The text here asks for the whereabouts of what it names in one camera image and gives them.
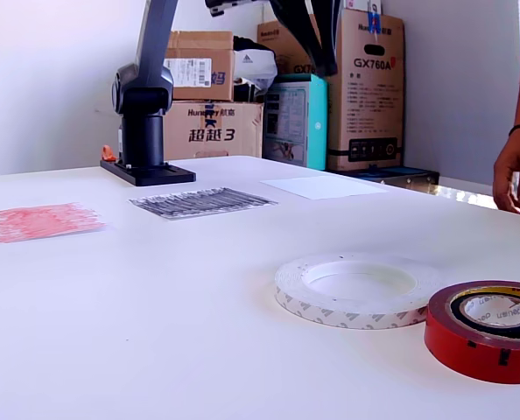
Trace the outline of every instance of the red tape roll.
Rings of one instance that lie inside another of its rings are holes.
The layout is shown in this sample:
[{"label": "red tape roll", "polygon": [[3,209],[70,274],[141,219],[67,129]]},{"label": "red tape roll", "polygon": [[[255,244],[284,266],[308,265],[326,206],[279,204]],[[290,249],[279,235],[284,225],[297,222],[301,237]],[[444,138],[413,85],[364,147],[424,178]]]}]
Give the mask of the red tape roll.
[{"label": "red tape roll", "polygon": [[460,374],[487,382],[520,383],[520,339],[476,331],[453,315],[451,303],[456,298],[478,293],[520,297],[520,283],[474,282],[439,291],[429,302],[425,345],[438,361]]}]

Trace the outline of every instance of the red foam sheet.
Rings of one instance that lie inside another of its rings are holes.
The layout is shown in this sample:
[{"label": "red foam sheet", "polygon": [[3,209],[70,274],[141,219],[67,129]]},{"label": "red foam sheet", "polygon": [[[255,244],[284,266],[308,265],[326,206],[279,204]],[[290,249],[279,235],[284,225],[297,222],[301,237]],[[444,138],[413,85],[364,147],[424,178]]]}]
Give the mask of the red foam sheet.
[{"label": "red foam sheet", "polygon": [[78,203],[0,211],[0,243],[26,241],[103,228],[99,215]]}]

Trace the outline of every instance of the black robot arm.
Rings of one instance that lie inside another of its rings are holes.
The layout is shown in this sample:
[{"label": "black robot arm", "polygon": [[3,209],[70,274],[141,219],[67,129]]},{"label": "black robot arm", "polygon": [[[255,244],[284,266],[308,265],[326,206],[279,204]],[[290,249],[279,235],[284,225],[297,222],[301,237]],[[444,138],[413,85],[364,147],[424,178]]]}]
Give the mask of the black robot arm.
[{"label": "black robot arm", "polygon": [[[212,15],[253,0],[206,0]],[[278,19],[308,52],[320,76],[337,72],[336,34],[341,0],[312,0],[322,45],[308,16],[305,0],[270,0]],[[121,67],[112,87],[112,102],[122,117],[120,158],[101,166],[135,186],[192,182],[195,174],[164,161],[163,116],[172,105],[172,75],[163,63],[178,0],[147,0],[133,63]]]}]

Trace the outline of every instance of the tape roll core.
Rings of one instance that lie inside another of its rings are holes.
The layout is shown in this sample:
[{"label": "tape roll core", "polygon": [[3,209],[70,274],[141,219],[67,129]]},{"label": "tape roll core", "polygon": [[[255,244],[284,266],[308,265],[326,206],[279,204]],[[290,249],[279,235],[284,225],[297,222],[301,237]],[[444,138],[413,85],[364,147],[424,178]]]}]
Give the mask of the tape roll core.
[{"label": "tape roll core", "polygon": [[455,318],[470,328],[520,339],[520,297],[507,293],[475,293],[451,303]]}]

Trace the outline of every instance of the white table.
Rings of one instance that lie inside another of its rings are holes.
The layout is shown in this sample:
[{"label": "white table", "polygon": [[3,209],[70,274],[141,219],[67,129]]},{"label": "white table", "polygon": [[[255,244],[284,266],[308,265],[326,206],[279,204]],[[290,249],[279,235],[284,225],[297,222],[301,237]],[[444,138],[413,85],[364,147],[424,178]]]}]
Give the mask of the white table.
[{"label": "white table", "polygon": [[[272,280],[295,258],[363,250],[450,284],[520,281],[520,217],[386,186],[310,201],[258,181],[318,172],[250,157],[176,164],[198,182],[0,177],[0,209],[79,201],[111,225],[0,245],[0,420],[519,418],[520,386],[443,367],[423,325],[316,325],[278,306]],[[128,202],[217,186],[280,205],[173,222]]]}]

